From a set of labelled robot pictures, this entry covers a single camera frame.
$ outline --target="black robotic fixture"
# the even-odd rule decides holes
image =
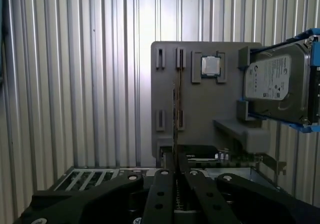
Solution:
[[[14,224],[318,224],[320,210],[233,173],[216,179],[166,153],[154,176],[125,172],[89,190],[35,194]]]

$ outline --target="black clamp arm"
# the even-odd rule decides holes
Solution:
[[[124,173],[41,211],[23,215],[14,224],[101,223],[101,216],[119,219],[120,210],[126,208],[124,200],[128,199],[130,193],[141,189],[143,183],[142,176],[136,172]]]

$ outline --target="mounting hole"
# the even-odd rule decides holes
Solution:
[[[47,223],[47,219],[45,218],[39,218],[33,222],[31,222],[31,224],[46,224]]]
[[[221,206],[217,205],[217,204],[213,204],[213,209],[215,209],[216,211],[220,211],[221,210]]]
[[[227,180],[227,181],[229,182],[229,181],[231,181],[232,177],[229,176],[229,175],[225,175],[225,176],[223,177],[223,179],[225,179],[225,180]]]
[[[138,177],[136,176],[136,175],[130,175],[129,177],[128,177],[128,179],[129,180],[131,180],[131,181],[133,181],[133,180],[135,180],[135,179],[137,179]]]
[[[190,171],[190,174],[195,176],[198,174],[198,172],[196,170],[192,170],[192,171]]]
[[[164,207],[164,205],[162,205],[162,204],[156,204],[155,206],[155,209],[162,209],[163,207]]]

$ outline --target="screw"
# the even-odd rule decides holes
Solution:
[[[223,179],[226,179],[227,181],[230,181],[230,180],[232,179],[232,177],[229,176],[229,175],[225,175],[225,176],[223,177]]]
[[[195,176],[198,174],[198,172],[196,170],[192,170],[192,171],[190,171],[190,174]]]
[[[141,223],[141,217],[138,217],[133,220],[132,224],[140,224]]]
[[[39,218],[39,219],[31,222],[31,224],[46,224],[46,223],[47,223],[47,219],[45,219],[45,218]]]
[[[128,178],[129,178],[129,180],[131,180],[131,181],[137,179],[137,177],[136,177],[135,175],[131,175],[131,176],[129,176]]]

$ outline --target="gray mounting plate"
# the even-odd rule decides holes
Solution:
[[[257,49],[261,44],[161,41],[151,45],[151,128],[154,157],[157,156],[159,145],[170,146],[173,143],[173,89],[179,65],[184,68],[181,84],[183,122],[178,143],[213,145],[218,149],[227,148],[232,143],[226,133],[214,128],[213,120],[236,119],[237,100],[243,96],[244,83],[244,73],[238,69],[238,51],[244,47]],[[183,50],[183,54],[177,55],[180,50]],[[217,52],[218,56],[224,58],[221,59],[224,62],[221,63],[221,76],[201,77],[201,56],[217,56]]]

